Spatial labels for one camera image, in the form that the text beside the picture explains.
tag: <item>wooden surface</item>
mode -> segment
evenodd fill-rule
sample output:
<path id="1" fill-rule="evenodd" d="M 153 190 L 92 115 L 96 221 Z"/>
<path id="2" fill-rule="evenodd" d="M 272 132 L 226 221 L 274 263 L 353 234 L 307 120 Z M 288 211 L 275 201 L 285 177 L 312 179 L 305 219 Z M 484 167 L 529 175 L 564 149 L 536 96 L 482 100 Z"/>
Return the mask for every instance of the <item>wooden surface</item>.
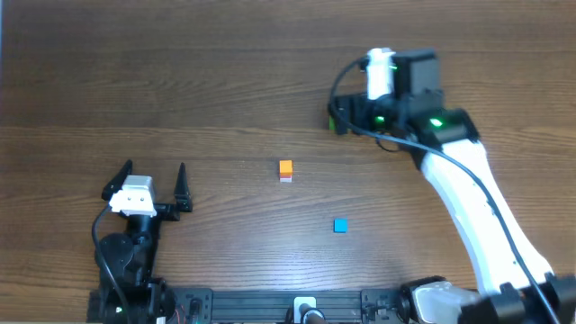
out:
<path id="1" fill-rule="evenodd" d="M 437 49 L 447 103 L 475 121 L 518 222 L 573 273 L 575 20 L 560 0 L 4 1 L 0 320 L 85 319 L 90 226 L 127 158 L 166 201 L 187 165 L 194 213 L 163 227 L 157 256 L 174 286 L 474 287 L 410 158 L 327 130 L 336 73 L 382 46 Z"/>

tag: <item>green object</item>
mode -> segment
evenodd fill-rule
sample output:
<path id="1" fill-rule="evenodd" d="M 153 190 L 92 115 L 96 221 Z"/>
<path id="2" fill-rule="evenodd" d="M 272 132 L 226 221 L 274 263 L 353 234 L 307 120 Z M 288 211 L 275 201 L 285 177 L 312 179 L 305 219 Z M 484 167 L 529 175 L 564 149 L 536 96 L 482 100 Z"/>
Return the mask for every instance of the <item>green object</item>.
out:
<path id="1" fill-rule="evenodd" d="M 334 118 L 332 118 L 332 116 L 328 117 L 328 128 L 331 131 L 335 131 L 336 130 L 336 124 L 334 123 Z"/>
<path id="2" fill-rule="evenodd" d="M 440 127 L 440 126 L 444 125 L 443 122 L 441 122 L 439 119 L 436 119 L 436 118 L 430 118 L 430 123 L 431 123 L 434 127 Z"/>

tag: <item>stacked blocks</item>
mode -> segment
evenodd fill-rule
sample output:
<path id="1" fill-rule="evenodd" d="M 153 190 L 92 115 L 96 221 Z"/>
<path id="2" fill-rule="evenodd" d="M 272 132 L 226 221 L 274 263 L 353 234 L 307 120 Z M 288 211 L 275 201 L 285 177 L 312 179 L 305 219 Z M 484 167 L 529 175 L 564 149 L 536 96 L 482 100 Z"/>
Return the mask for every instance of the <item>stacked blocks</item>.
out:
<path id="1" fill-rule="evenodd" d="M 280 182 L 289 183 L 292 181 L 293 168 L 291 160 L 280 161 Z"/>

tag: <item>blue cube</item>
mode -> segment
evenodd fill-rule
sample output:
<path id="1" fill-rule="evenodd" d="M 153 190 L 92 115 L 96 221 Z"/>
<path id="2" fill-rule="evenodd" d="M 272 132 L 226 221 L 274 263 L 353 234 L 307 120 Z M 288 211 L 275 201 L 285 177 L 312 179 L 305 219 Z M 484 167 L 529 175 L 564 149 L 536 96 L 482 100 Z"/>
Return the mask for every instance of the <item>blue cube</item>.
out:
<path id="1" fill-rule="evenodd" d="M 346 233 L 348 231 L 348 220 L 345 219 L 335 219 L 334 220 L 334 232 L 335 233 Z"/>

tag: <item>orange block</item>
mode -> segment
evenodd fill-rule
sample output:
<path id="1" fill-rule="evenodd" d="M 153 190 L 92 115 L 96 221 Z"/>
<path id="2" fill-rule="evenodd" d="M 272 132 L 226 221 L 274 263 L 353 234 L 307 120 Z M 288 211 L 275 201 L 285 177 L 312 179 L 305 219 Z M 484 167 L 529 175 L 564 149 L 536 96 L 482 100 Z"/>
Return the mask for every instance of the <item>orange block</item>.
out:
<path id="1" fill-rule="evenodd" d="M 292 176 L 292 174 L 293 174 L 292 161 L 291 160 L 280 161 L 280 177 L 288 177 Z"/>

